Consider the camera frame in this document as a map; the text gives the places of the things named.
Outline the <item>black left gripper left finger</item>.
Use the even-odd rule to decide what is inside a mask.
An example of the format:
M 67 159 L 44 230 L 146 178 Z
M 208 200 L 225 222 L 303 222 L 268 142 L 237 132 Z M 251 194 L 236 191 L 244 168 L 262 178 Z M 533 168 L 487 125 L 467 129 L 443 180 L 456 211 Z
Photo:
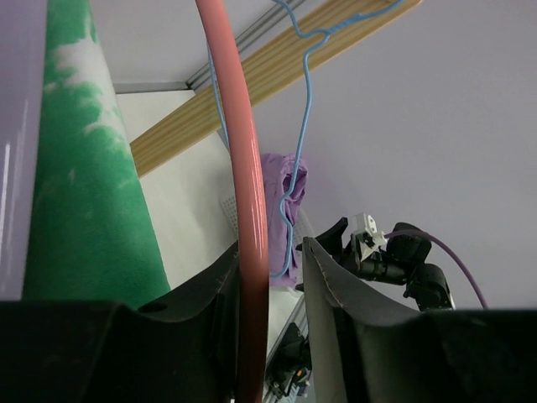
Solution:
M 4 402 L 228 402 L 237 377 L 238 247 L 133 310 L 4 302 Z

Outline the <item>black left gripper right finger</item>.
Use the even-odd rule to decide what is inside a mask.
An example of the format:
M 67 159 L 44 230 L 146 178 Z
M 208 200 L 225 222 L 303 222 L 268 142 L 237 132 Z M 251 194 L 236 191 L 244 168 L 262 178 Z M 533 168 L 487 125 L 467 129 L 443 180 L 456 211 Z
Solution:
M 535 401 L 535 311 L 416 311 L 313 238 L 302 269 L 319 402 Z

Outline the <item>pink plastic hanger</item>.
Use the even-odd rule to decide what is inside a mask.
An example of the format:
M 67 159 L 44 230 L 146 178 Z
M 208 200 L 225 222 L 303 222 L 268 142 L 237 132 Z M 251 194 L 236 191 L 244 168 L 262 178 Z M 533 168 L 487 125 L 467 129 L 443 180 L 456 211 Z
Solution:
M 269 250 L 258 137 L 225 6 L 221 1 L 199 1 L 196 6 L 219 81 L 237 205 L 240 320 L 236 400 L 260 402 L 268 342 Z

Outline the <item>green white trousers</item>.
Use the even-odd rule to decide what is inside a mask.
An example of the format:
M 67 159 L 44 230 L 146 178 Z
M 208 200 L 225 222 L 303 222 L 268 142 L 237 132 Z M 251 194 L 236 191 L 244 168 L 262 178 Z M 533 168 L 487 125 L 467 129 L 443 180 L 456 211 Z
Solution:
M 168 290 L 90 4 L 51 1 L 23 297 L 135 309 Z

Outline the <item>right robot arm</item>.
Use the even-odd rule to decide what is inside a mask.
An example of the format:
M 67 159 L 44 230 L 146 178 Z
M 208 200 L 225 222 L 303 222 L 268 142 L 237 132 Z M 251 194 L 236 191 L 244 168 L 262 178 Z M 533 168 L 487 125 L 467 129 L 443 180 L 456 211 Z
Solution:
M 458 310 L 435 238 L 366 217 L 344 243 L 347 225 L 300 245 L 319 402 L 535 401 L 535 311 Z

